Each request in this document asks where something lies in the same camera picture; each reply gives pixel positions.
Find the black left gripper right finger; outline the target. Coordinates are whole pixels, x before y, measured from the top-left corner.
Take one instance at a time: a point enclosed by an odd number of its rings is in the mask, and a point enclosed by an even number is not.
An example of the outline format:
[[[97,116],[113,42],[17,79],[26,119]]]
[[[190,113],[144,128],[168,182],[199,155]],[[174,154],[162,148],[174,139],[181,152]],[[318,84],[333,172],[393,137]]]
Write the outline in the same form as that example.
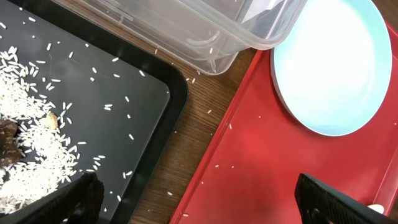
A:
[[[295,201],[303,224],[397,224],[397,222],[340,191],[301,173]]]

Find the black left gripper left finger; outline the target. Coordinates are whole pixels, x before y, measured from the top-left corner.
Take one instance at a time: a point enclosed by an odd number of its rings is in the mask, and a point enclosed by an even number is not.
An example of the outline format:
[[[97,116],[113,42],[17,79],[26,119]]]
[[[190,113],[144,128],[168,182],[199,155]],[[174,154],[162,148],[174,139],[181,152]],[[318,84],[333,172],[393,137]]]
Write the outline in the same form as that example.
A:
[[[95,224],[104,200],[104,185],[95,173],[79,179],[50,195],[1,217],[1,224]]]

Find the brown food scrap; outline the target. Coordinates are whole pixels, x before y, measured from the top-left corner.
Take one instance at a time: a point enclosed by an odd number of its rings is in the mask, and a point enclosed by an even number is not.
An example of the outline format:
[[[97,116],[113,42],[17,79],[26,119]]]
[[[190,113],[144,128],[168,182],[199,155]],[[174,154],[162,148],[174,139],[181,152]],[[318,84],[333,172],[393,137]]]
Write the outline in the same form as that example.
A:
[[[17,123],[1,120],[1,167],[14,164],[22,157],[13,140],[17,129]]]

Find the light blue plate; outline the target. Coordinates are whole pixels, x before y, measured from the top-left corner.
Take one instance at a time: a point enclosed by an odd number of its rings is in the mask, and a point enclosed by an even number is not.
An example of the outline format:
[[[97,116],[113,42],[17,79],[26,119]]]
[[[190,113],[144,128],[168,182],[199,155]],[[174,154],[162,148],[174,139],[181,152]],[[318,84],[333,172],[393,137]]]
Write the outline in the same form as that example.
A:
[[[368,123],[391,80],[391,40],[370,0],[308,1],[272,59],[286,110],[325,136],[351,134]]]

